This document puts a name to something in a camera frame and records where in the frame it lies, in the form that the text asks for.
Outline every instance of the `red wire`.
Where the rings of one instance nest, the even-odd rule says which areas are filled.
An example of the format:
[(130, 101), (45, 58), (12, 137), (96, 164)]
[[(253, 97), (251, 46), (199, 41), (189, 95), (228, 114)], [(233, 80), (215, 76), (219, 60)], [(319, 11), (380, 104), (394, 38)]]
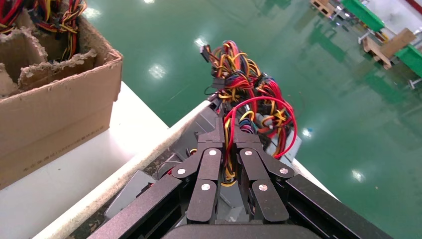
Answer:
[(298, 132), (298, 128), (296, 125), (296, 119), (295, 119), (295, 115), (293, 114), (293, 108), (289, 105), (289, 103), (284, 102), (282, 100), (276, 99), (274, 97), (268, 97), (268, 96), (258, 96), (258, 97), (254, 97), (251, 99), (247, 99), (243, 102), (241, 102), (240, 104), (236, 105), (225, 117), (224, 119), (224, 123), (227, 122), (227, 120), (231, 117), (231, 129), (230, 129), (230, 141), (228, 143), (228, 147), (227, 147), (227, 151), (226, 151), (226, 158), (228, 156), (228, 153), (230, 152), (231, 146), (233, 145), (233, 140), (234, 140), (234, 120), (236, 119), (236, 111), (239, 107), (249, 103), (249, 102), (254, 102), (257, 100), (272, 100), (272, 101), (276, 101), (279, 102), (280, 104), (282, 104), (286, 110), (289, 112), (290, 114), (290, 118), (293, 121), (293, 140), (290, 143), (289, 147), (287, 147), (283, 152), (277, 154), (274, 156), (274, 158), (279, 159), (281, 156), (283, 156), (286, 152), (288, 152), (290, 150), (290, 148), (292, 148), (293, 144), (295, 143), (296, 140), (296, 136), (297, 136), (297, 132)]
[(1, 24), (6, 24), (9, 22), (10, 18), (18, 11), (21, 7), (23, 0), (17, 0), (16, 3), (13, 5), (12, 9), (7, 13), (7, 15), (2, 19)]

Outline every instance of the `green floor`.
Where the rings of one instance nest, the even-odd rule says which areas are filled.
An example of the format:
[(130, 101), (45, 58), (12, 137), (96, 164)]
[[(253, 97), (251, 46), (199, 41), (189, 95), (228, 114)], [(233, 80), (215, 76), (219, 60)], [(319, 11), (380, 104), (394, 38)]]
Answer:
[(124, 55), (124, 81), (168, 125), (201, 102), (200, 40), (234, 40), (296, 109), (298, 160), (395, 238), (422, 237), (422, 104), (306, 0), (90, 0), (91, 22)]

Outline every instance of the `torn cardboard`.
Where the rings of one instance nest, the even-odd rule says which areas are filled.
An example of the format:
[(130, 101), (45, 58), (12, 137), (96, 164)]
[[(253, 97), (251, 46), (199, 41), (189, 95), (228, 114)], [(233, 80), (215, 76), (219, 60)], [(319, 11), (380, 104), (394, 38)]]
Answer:
[(86, 19), (80, 54), (53, 63), (29, 19), (0, 37), (0, 189), (107, 130), (120, 91), (122, 55)]

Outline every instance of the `wire bundle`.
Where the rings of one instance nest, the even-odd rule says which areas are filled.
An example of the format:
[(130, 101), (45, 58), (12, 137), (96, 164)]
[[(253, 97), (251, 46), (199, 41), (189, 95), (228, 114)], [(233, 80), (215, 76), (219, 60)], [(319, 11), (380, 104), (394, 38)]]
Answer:
[[(224, 41), (221, 47), (211, 51), (204, 46), (202, 53), (212, 63), (212, 75), (224, 79), (224, 88), (219, 89), (218, 97), (223, 103), (233, 106), (224, 119), (224, 136), (226, 152), (224, 156), (225, 178), (222, 186), (229, 187), (236, 181), (234, 161), (230, 158), (230, 149), (234, 139), (234, 122), (237, 110), (245, 105), (246, 113), (240, 118), (239, 128), (243, 132), (261, 134), (270, 140), (278, 139), (275, 158), (280, 158), (292, 146), (296, 138), (297, 126), (292, 106), (287, 103), (275, 80), (262, 73), (257, 64), (247, 58), (233, 41)], [(257, 121), (256, 114), (263, 116)], [(286, 148), (286, 139), (294, 131), (292, 143)]]
[(32, 21), (39, 28), (54, 33), (68, 33), (68, 46), (63, 52), (61, 61), (70, 59), (78, 48), (77, 18), (87, 8), (85, 0), (69, 0), (69, 8), (59, 14), (61, 0), (35, 0), (33, 11), (30, 12)]
[(23, 0), (0, 0), (0, 34), (10, 33), (17, 16), (22, 12)]

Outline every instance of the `green bin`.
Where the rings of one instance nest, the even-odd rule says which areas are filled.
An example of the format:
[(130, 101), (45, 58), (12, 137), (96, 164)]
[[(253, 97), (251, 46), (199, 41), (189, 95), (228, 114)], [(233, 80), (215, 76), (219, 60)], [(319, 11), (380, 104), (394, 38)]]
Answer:
[(408, 45), (396, 53), (409, 68), (418, 76), (422, 77), (422, 53), (414, 46)]
[(383, 21), (371, 12), (365, 5), (358, 0), (342, 0), (341, 3), (358, 19), (365, 23), (373, 31), (379, 31), (384, 28)]

